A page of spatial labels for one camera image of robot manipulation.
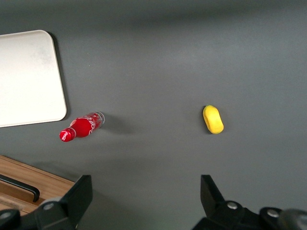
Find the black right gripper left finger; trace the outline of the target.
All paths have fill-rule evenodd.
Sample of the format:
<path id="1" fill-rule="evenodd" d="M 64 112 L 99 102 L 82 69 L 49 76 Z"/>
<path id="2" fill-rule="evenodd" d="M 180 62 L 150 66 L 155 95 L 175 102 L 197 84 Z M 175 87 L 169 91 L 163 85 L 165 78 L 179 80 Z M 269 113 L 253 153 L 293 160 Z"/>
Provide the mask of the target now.
<path id="1" fill-rule="evenodd" d="M 60 199 L 50 199 L 35 211 L 39 230 L 74 230 L 93 199 L 92 177 L 83 175 Z"/>

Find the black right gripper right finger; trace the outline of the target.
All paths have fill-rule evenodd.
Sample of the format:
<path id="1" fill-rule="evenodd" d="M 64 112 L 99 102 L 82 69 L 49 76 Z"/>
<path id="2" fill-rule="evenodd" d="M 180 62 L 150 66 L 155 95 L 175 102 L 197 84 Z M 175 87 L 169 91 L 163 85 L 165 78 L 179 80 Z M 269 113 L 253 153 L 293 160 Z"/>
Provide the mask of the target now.
<path id="1" fill-rule="evenodd" d="M 210 175 L 201 176 L 201 204 L 206 217 L 194 230 L 261 230 L 259 215 L 238 202 L 225 200 Z"/>

